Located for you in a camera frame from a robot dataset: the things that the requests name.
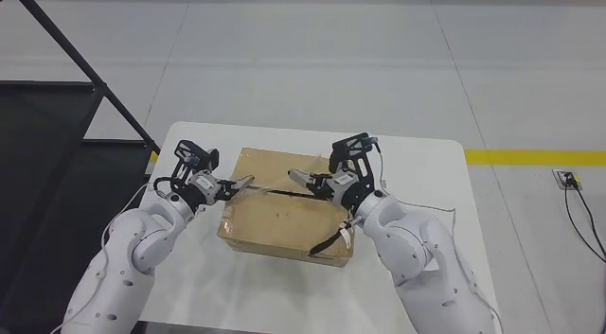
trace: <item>floor outlet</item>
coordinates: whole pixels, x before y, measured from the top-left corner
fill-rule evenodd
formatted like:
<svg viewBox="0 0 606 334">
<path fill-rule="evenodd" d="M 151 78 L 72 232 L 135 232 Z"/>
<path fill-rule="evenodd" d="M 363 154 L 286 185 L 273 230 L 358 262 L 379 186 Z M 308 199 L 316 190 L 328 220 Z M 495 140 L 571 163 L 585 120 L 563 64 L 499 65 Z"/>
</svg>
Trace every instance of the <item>floor outlet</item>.
<svg viewBox="0 0 606 334">
<path fill-rule="evenodd" d="M 553 170 L 553 176 L 554 178 L 556 178 L 556 183 L 558 184 L 558 187 L 561 190 L 566 189 L 566 174 L 567 173 L 572 173 L 575 180 L 577 181 L 577 185 L 579 186 L 579 190 L 583 189 L 583 186 L 580 185 L 580 181 L 579 181 L 579 175 L 575 174 L 573 171 L 567 170 L 567 169 L 554 169 Z M 568 189 L 574 190 L 575 188 L 572 185 L 568 186 Z"/>
</svg>

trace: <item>white table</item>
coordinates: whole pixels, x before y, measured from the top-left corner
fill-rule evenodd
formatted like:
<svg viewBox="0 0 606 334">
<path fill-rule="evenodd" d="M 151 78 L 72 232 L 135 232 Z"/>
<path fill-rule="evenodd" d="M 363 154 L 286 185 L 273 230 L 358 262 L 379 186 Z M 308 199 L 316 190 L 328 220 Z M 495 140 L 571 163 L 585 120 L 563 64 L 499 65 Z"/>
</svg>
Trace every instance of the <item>white table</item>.
<svg viewBox="0 0 606 334">
<path fill-rule="evenodd" d="M 172 125 L 151 179 L 168 176 L 181 139 L 216 148 L 214 175 L 229 178 L 241 148 L 329 156 L 352 133 L 307 132 L 178 122 Z M 496 307 L 489 262 L 465 155 L 454 141 L 379 136 L 387 188 L 407 202 L 456 207 L 455 242 Z M 376 179 L 379 157 L 369 154 Z M 143 203 L 155 199 L 148 192 Z M 261 333 L 415 333 L 373 242 L 356 233 L 345 268 L 236 253 L 217 237 L 223 204 L 198 215 L 156 270 L 141 320 Z M 437 214 L 450 227 L 452 217 Z"/>
</svg>

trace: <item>cardboard box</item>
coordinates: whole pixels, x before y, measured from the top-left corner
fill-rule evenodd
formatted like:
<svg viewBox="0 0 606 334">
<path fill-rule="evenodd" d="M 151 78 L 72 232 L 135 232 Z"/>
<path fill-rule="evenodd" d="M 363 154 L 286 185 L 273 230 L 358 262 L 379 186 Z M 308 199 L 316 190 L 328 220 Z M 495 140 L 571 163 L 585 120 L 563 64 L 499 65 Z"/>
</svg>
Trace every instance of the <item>cardboard box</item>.
<svg viewBox="0 0 606 334">
<path fill-rule="evenodd" d="M 242 149 L 232 176 L 237 179 L 255 175 L 255 186 L 311 194 L 289 179 L 287 172 L 291 168 L 326 173 L 328 160 Z M 353 256 L 353 231 L 348 249 L 340 237 L 318 255 L 310 257 L 309 251 L 332 236 L 347 217 L 344 208 L 330 202 L 249 190 L 225 205 L 217 235 L 236 251 L 343 267 Z"/>
</svg>

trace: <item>yellow floor line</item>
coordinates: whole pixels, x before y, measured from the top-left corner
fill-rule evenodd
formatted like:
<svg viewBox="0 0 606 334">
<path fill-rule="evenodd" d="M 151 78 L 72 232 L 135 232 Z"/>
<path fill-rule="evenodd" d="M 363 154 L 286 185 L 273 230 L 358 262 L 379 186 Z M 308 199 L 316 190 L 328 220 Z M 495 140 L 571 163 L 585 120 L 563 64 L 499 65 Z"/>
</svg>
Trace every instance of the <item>yellow floor line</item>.
<svg viewBox="0 0 606 334">
<path fill-rule="evenodd" d="M 465 149 L 469 166 L 606 167 L 606 151 L 546 149 Z M 150 162 L 156 162 L 153 153 Z"/>
</svg>

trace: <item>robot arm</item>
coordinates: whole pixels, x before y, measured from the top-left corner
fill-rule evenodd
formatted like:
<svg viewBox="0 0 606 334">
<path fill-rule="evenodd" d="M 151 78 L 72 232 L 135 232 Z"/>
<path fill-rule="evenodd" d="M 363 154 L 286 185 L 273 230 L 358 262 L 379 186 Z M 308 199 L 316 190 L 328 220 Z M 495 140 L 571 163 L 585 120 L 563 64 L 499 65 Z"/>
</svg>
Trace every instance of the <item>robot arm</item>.
<svg viewBox="0 0 606 334">
<path fill-rule="evenodd" d="M 210 172 L 219 164 L 219 153 L 189 141 L 181 141 L 175 155 L 179 164 L 172 176 L 154 182 L 158 200 L 120 214 L 109 225 L 107 244 L 69 302 L 63 334 L 130 333 L 152 291 L 155 267 L 167 258 L 199 207 L 230 200 L 254 179 L 214 178 Z M 170 182 L 169 194 L 157 189 L 161 182 Z"/>
<path fill-rule="evenodd" d="M 473 272 L 456 251 L 448 229 L 426 212 L 410 209 L 374 189 L 365 154 L 378 147 L 362 133 L 332 145 L 332 174 L 291 169 L 291 179 L 315 196 L 345 207 L 375 242 L 377 254 L 391 272 L 396 293 L 418 334 L 493 334 L 490 308 Z M 432 259 L 437 270 L 426 270 Z"/>
</svg>

